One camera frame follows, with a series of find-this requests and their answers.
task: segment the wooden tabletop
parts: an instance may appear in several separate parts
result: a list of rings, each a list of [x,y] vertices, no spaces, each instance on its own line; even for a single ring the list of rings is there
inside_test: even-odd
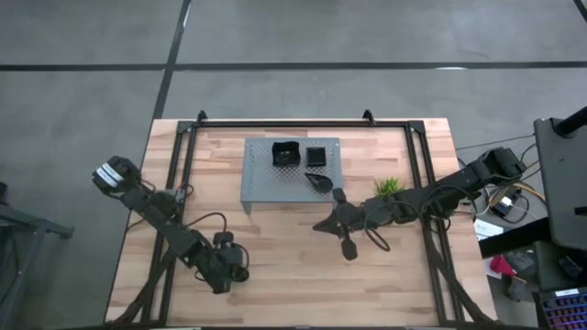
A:
[[[439,179],[459,168],[449,123],[445,118],[423,120]],[[176,123],[155,120],[150,133],[142,172],[161,188]],[[233,283],[230,293],[214,295],[206,283],[194,279],[195,269],[177,263],[168,325],[436,325],[420,224],[380,228],[390,252],[379,250],[362,232],[353,233],[359,257],[346,261],[337,237],[312,230],[328,216],[331,204],[255,203],[252,214],[246,215],[239,191],[249,137],[340,138],[344,189],[352,203],[372,197],[378,180],[395,177],[406,188],[414,186],[400,128],[198,129],[190,180],[194,194],[186,202],[185,222],[214,211],[224,213],[236,242],[249,250],[250,279]],[[415,145],[427,184],[417,135]],[[178,173],[182,165],[180,158]],[[133,214],[130,224],[138,220]],[[212,239],[221,220],[211,217],[195,228]],[[120,315],[146,281],[155,234],[146,223],[127,233],[106,319]],[[483,311],[495,317],[469,216],[452,218],[449,243],[460,282]],[[446,285],[444,294],[450,310]],[[154,305],[157,311],[158,299]]]

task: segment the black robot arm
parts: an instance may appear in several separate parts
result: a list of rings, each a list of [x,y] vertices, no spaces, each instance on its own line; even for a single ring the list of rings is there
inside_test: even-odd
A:
[[[333,190],[337,205],[327,219],[314,225],[314,230],[343,238],[343,255],[351,260],[357,257],[357,251],[349,233],[365,230],[376,242],[372,235],[377,235],[374,229],[379,226],[393,222],[405,224],[431,215],[447,218],[463,198],[478,196],[478,191],[488,184],[505,186],[517,182],[525,170],[526,165],[511,149],[495,148],[427,187],[396,192],[387,198],[372,197],[359,207],[348,203],[345,194],[337,188]]]
[[[243,251],[233,243],[232,233],[216,233],[211,244],[199,231],[184,226],[175,193],[153,191],[130,160],[112,157],[93,173],[92,181],[102,193],[120,200],[162,233],[170,252],[186,267],[196,266],[213,293],[229,292],[232,281],[249,277],[242,267]]]

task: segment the concrete floor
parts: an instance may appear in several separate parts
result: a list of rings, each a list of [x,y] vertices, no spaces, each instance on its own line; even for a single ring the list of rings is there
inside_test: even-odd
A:
[[[181,0],[0,0],[0,64],[164,63]],[[587,61],[571,0],[198,0],[178,62]],[[140,163],[161,71],[0,71],[0,181],[17,208],[75,226],[48,239],[19,328],[103,321],[128,211],[91,183]],[[587,69],[176,72],[163,117],[448,117],[456,147],[532,132],[587,104]],[[521,152],[532,139],[504,144]],[[459,152],[465,160],[486,147]],[[527,160],[536,153],[527,155]],[[539,176],[529,183],[542,189]],[[545,214],[532,201],[531,212]],[[532,304],[494,287],[499,318]]]

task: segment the perforated metal tray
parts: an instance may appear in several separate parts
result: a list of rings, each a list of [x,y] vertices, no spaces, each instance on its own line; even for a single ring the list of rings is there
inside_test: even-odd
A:
[[[277,168],[272,164],[274,142],[300,144],[299,166]],[[327,165],[307,167],[308,147],[326,150]],[[332,192],[317,192],[304,173],[326,175],[335,188],[342,188],[340,140],[337,137],[251,137],[245,141],[240,201],[244,203],[330,203]]]

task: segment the red object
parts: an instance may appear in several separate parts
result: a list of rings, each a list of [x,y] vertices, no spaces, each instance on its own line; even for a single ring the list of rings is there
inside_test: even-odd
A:
[[[491,268],[496,273],[501,273],[507,276],[515,276],[515,270],[510,266],[510,264],[505,261],[504,256],[497,256],[493,257],[492,262],[489,264],[489,268]]]

